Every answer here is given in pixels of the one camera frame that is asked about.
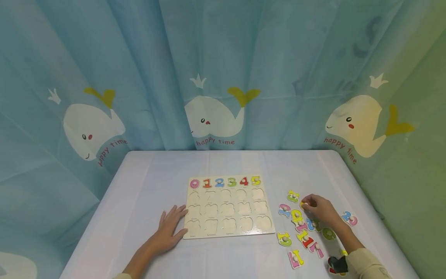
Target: child's arm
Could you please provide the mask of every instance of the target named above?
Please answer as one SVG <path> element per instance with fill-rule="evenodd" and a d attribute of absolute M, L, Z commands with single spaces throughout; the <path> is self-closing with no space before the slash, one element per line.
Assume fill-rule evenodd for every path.
<path fill-rule="evenodd" d="M 154 257 L 176 246 L 187 233 L 187 229 L 182 229 L 173 235 L 180 219 L 188 213 L 185 208 L 185 205 L 179 208 L 175 205 L 169 213 L 163 211 L 157 232 L 136 251 L 123 273 L 115 279 L 140 279 Z"/>
<path fill-rule="evenodd" d="M 302 199 L 304 210 L 311 212 L 319 221 L 329 225 L 339 237 L 349 254 L 346 257 L 348 271 L 352 278 L 390 279 L 385 267 L 359 241 L 351 228 L 344 223 L 329 200 L 311 194 Z"/>

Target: table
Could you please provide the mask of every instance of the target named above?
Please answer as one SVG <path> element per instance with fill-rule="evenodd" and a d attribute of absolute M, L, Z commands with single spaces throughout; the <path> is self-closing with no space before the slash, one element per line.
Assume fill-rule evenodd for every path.
<path fill-rule="evenodd" d="M 328 254 L 337 240 L 319 243 L 325 257 L 305 250 L 294 225 L 278 214 L 279 204 L 293 189 L 301 197 L 320 194 L 338 212 L 349 210 L 359 222 L 355 234 L 388 268 L 393 278 L 418 278 L 341 157 L 331 150 L 272 151 L 132 151 L 69 260 L 61 279 L 112 278 L 157 229 L 163 210 L 185 204 L 188 178 L 206 175 L 262 174 L 277 232 L 289 232 L 291 248 L 275 234 L 181 240 L 157 258 L 147 278 L 341 278 L 327 272 Z M 288 251 L 298 249 L 305 263 L 291 268 Z"/>

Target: sleeve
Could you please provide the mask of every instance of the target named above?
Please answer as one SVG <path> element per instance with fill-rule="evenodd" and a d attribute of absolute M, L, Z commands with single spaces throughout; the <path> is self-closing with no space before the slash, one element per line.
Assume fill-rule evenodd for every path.
<path fill-rule="evenodd" d="M 128 275 L 128 274 L 124 274 L 124 273 L 119 273 L 115 278 L 113 278 L 113 279 L 132 279 L 131 277 L 130 277 L 130 275 Z"/>
<path fill-rule="evenodd" d="M 351 252 L 346 261 L 352 278 L 392 279 L 378 258 L 365 248 Z"/>

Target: wooden number puzzle board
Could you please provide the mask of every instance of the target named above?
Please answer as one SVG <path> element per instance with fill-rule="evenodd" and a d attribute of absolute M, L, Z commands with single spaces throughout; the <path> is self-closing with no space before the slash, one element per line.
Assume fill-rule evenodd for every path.
<path fill-rule="evenodd" d="M 184 239 L 275 233 L 261 175 L 191 177 Z"/>

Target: blue curtain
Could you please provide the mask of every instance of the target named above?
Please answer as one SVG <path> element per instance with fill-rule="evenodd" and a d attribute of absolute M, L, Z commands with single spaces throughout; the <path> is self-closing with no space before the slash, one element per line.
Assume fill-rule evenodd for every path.
<path fill-rule="evenodd" d="M 425 173 L 425 191 L 446 197 L 445 10 L 1 1 L 0 276 L 57 278 L 128 151 L 195 149 L 338 151 L 418 273 L 439 275 L 446 244 L 412 243 L 423 234 L 401 220 L 425 219 L 395 199 L 415 203 Z M 436 223 L 438 206 L 423 218 Z M 11 270 L 13 257 L 29 268 Z"/>

